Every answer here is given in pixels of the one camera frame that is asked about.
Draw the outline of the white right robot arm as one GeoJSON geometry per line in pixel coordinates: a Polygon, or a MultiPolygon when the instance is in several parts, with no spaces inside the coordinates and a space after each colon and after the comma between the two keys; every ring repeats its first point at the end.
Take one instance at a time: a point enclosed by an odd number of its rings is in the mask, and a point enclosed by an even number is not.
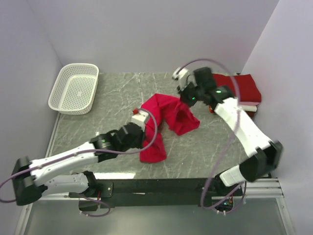
{"type": "Polygon", "coordinates": [[[190,107],[198,101],[210,106],[234,132],[247,155],[242,163],[215,176],[216,193],[226,195],[240,182],[254,182],[278,167],[283,151],[281,142],[272,141],[256,126],[227,85],[217,86],[209,67],[193,72],[178,68],[173,79],[179,82],[181,101],[190,107]]]}

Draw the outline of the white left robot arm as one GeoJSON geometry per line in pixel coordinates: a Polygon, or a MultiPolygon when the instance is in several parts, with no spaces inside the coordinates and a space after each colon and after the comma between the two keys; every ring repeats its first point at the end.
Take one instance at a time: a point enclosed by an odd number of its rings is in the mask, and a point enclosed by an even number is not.
{"type": "Polygon", "coordinates": [[[84,171],[76,176],[66,172],[133,154],[143,149],[145,125],[129,122],[118,130],[100,134],[84,144],[44,159],[19,158],[12,171],[13,200],[18,206],[36,202],[44,195],[61,192],[94,196],[100,186],[93,173],[84,171]]]}

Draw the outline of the bright red t-shirt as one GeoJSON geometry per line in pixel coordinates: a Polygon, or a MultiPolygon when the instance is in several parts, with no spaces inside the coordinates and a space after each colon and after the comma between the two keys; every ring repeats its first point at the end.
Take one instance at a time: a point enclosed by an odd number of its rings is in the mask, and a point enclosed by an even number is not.
{"type": "MultiPolygon", "coordinates": [[[[187,104],[171,95],[154,94],[141,105],[141,108],[153,114],[158,128],[166,122],[169,129],[178,136],[193,131],[200,125],[200,121],[194,117],[187,104]]],[[[143,163],[152,164],[161,162],[166,158],[167,153],[163,138],[160,130],[158,130],[152,146],[139,153],[139,160],[143,163]]]]}

